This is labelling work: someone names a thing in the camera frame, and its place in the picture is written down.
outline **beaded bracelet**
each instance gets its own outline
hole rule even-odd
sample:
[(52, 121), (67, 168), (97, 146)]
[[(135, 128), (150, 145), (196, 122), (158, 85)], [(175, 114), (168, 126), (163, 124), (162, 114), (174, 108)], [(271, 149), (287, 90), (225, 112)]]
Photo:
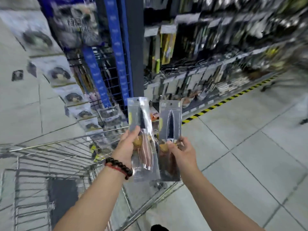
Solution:
[(133, 175), (133, 171), (132, 170), (130, 170), (128, 167), (126, 167), (126, 165), (123, 164), (122, 162), (119, 162), (118, 160), (113, 159), (112, 157), (106, 158), (105, 166), (108, 166), (110, 168), (113, 168), (113, 169), (116, 169), (116, 170), (120, 171), (121, 173), (123, 173), (125, 175), (125, 179), (126, 180), (128, 180), (129, 177), (131, 177)]

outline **forearm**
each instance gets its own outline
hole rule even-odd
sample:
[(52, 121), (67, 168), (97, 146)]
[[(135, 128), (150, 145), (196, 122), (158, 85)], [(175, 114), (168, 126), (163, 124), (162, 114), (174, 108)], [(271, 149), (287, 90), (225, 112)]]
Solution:
[(213, 231), (263, 230), (226, 199), (198, 169), (183, 175), (183, 181)]
[(57, 223), (54, 231), (104, 230), (124, 178), (123, 173), (105, 167), (75, 206)]

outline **shopping cart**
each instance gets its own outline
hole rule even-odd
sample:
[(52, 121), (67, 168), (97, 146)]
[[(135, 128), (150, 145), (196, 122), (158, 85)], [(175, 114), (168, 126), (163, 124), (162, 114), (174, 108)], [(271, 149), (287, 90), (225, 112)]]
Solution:
[[(53, 229), (91, 185), (104, 167), (103, 160), (111, 154), (102, 155), (103, 149), (91, 137), (80, 136), (32, 147), (14, 146), (15, 149), (7, 151), (16, 157), (16, 162), (15, 167), (4, 170), (1, 175), (0, 219), (3, 220), (0, 220), (0, 230)], [(125, 183), (107, 229), (120, 231), (133, 225), (133, 230), (140, 230), (135, 221), (166, 198), (178, 184)]]

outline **floor tape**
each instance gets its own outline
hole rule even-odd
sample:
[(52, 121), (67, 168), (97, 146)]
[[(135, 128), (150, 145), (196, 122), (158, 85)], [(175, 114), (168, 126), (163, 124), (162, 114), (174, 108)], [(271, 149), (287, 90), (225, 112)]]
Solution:
[(278, 75), (274, 75), (273, 77), (270, 77), (270, 78), (268, 78), (268, 79), (266, 79), (266, 80), (264, 80), (264, 81), (262, 81), (260, 83), (257, 83), (257, 84), (253, 85), (252, 87), (250, 87), (250, 88), (248, 88), (248, 89), (246, 89), (244, 91), (241, 91), (241, 92), (239, 92), (239, 93), (237, 93), (237, 94), (235, 94), (235, 95), (233, 95), (233, 96), (231, 96), (231, 97), (229, 97), (229, 98), (227, 98), (227, 99), (225, 99), (223, 101), (218, 102), (217, 104), (212, 105), (211, 107), (209, 107), (207, 109), (202, 110), (201, 112), (199, 112), (199, 113), (197, 113), (197, 114), (195, 114), (195, 115), (193, 115), (193, 116), (191, 116), (189, 118), (186, 118), (185, 120), (182, 120), (182, 125), (184, 125), (185, 123), (190, 122), (191, 120), (194, 120), (194, 119), (198, 118), (199, 116), (201, 116), (203, 114), (206, 114), (207, 112), (210, 112), (214, 108), (217, 108), (217, 107), (227, 103), (230, 100), (233, 100), (233, 99), (235, 99), (235, 98), (237, 98), (237, 97), (239, 97), (239, 96), (241, 96), (241, 95), (243, 95), (245, 93), (248, 93), (248, 92), (252, 91), (253, 89), (255, 89), (257, 87), (260, 87), (260, 86), (262, 86), (262, 85), (272, 81), (273, 79), (275, 79), (277, 77), (278, 77)]

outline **hand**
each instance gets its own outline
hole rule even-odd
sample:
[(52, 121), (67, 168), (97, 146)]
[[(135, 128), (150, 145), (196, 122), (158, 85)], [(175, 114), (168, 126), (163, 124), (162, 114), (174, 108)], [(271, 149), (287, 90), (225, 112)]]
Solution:
[(196, 159), (196, 151), (189, 142), (188, 138), (181, 137), (180, 141), (184, 144), (183, 150), (180, 150), (174, 143), (167, 141), (169, 150), (174, 154), (176, 163), (180, 169), (183, 181), (187, 174), (199, 171)]
[(132, 168), (132, 154), (133, 154), (133, 141), (138, 136), (140, 132), (140, 127), (136, 126), (132, 132), (127, 130), (124, 134), (122, 134), (120, 142), (118, 146), (112, 153), (112, 158), (122, 162), (126, 165), (126, 167)]

